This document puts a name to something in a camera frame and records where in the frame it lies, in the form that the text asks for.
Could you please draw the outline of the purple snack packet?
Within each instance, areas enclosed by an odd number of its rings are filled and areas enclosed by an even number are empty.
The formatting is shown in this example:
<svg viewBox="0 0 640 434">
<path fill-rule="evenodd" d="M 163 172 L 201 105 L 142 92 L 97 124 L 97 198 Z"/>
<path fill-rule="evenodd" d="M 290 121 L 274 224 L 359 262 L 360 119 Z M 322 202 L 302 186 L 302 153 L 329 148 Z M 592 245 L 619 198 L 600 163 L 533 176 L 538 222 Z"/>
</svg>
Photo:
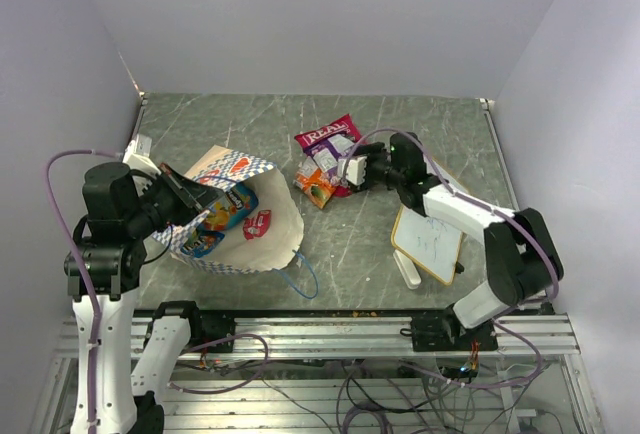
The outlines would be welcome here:
<svg viewBox="0 0 640 434">
<path fill-rule="evenodd" d="M 333 186 L 340 183 L 338 174 L 339 159 L 354 146 L 354 141 L 342 134 L 335 134 L 314 143 L 306 149 L 306 154 L 320 168 L 325 179 Z"/>
</svg>

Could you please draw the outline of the checkered paper bag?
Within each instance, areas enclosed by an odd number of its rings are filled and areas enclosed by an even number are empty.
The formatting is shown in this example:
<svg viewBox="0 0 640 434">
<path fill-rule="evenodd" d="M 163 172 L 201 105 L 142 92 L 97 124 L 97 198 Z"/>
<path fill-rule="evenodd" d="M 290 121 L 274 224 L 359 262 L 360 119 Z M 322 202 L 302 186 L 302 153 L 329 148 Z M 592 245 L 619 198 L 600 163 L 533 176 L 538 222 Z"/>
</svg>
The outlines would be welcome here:
<svg viewBox="0 0 640 434">
<path fill-rule="evenodd" d="M 247 217 L 268 209 L 272 212 L 271 225 L 263 237 L 246 240 L 243 220 L 225 232 L 223 241 L 209 255 L 192 258 L 182 254 L 181 246 L 207 216 L 210 205 L 188 224 L 172 225 L 152 235 L 174 258 L 210 274 L 229 275 L 282 272 L 291 262 L 305 260 L 300 252 L 303 218 L 288 182 L 274 163 L 215 145 L 187 171 L 186 177 L 217 187 L 223 195 L 236 184 L 244 183 L 258 197 L 258 206 Z"/>
</svg>

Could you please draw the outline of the pink snack bag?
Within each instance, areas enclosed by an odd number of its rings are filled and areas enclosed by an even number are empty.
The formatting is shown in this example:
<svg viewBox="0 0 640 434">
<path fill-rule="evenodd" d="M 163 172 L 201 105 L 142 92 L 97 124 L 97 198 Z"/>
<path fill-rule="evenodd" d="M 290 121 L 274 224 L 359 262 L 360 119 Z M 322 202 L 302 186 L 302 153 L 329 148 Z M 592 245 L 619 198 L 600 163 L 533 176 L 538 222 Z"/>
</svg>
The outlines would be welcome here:
<svg viewBox="0 0 640 434">
<path fill-rule="evenodd" d="M 350 114 L 345 114 L 327 125 L 295 136 L 295 140 L 303 151 L 309 155 L 315 154 L 321 148 L 341 155 L 360 139 L 360 131 L 353 123 Z"/>
</svg>

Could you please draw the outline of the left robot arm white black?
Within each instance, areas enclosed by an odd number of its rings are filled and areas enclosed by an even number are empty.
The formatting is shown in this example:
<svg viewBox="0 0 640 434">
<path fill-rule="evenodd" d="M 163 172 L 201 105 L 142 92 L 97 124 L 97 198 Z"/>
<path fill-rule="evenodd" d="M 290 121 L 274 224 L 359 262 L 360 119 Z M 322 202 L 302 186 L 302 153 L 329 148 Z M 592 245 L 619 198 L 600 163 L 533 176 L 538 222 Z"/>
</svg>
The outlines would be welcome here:
<svg viewBox="0 0 640 434">
<path fill-rule="evenodd" d="M 162 164 L 155 174 L 108 162 L 86 172 L 87 214 L 65 261 L 78 328 L 78 395 L 74 433 L 160 433 L 160 397 L 178 357 L 203 341 L 197 304 L 161 304 L 138 361 L 131 333 L 140 271 L 152 234 L 185 226 L 223 197 Z"/>
</svg>

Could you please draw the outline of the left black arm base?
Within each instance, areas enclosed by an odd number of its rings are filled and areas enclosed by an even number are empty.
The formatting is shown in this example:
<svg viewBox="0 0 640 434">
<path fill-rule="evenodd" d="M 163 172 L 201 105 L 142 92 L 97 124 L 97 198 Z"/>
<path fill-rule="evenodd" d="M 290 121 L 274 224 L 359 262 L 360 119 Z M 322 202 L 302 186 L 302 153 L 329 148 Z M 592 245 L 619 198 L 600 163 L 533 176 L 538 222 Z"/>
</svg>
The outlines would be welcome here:
<svg viewBox="0 0 640 434">
<path fill-rule="evenodd" d="M 222 311 L 201 310 L 195 301 L 167 301 L 154 311 L 147 326 L 144 345 L 151 340 L 155 325 L 164 317 L 180 317 L 189 322 L 190 337 L 186 344 L 189 348 L 235 334 L 235 321 Z"/>
</svg>

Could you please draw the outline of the orange snack packet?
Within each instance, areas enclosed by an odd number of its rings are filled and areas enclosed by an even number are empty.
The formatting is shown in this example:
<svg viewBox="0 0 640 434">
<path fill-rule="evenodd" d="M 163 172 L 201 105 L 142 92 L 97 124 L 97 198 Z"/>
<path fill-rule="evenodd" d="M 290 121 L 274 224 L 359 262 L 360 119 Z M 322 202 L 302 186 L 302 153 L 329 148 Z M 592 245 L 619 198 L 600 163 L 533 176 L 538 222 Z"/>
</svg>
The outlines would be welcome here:
<svg viewBox="0 0 640 434">
<path fill-rule="evenodd" d="M 323 209 L 336 191 L 315 161 L 307 156 L 296 171 L 293 184 L 319 209 Z"/>
</svg>

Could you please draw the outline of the small colourful candy packet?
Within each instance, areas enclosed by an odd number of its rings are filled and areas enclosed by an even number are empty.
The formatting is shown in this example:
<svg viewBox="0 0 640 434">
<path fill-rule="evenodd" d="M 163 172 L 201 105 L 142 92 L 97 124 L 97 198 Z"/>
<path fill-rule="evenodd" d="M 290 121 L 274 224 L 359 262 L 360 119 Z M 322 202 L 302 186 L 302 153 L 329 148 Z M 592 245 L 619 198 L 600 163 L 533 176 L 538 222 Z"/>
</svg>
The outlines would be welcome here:
<svg viewBox="0 0 640 434">
<path fill-rule="evenodd" d="M 346 198 L 353 194 L 349 183 L 344 179 L 332 179 L 331 184 L 334 188 L 333 196 L 337 198 Z"/>
</svg>

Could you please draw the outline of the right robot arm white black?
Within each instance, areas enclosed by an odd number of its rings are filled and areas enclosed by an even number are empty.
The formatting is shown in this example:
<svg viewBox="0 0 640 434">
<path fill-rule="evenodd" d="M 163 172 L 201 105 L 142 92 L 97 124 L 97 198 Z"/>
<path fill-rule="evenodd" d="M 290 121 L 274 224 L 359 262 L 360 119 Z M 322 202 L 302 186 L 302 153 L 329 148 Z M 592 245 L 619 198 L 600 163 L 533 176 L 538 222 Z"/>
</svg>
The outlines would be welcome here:
<svg viewBox="0 0 640 434">
<path fill-rule="evenodd" d="M 393 189 L 404 207 L 458 229 L 485 249 L 486 281 L 445 310 L 440 334 L 448 347 L 465 348 L 478 326 L 539 292 L 557 296 L 564 271 L 540 212 L 514 211 L 464 193 L 443 177 L 415 134 L 390 134 L 388 143 L 360 139 L 339 160 L 339 177 L 352 187 Z"/>
</svg>

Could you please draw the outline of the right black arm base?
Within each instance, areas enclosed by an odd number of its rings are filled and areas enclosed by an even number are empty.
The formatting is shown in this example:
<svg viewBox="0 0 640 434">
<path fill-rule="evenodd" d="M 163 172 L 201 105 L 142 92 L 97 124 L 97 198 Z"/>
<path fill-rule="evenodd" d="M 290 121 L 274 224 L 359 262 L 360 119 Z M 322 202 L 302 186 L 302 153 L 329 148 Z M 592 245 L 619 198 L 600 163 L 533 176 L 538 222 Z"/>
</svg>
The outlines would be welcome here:
<svg viewBox="0 0 640 434">
<path fill-rule="evenodd" d="M 496 351 L 498 341 L 493 325 L 486 321 L 475 328 L 465 328 L 452 308 L 419 311 L 400 334 L 411 340 L 415 352 Z"/>
</svg>

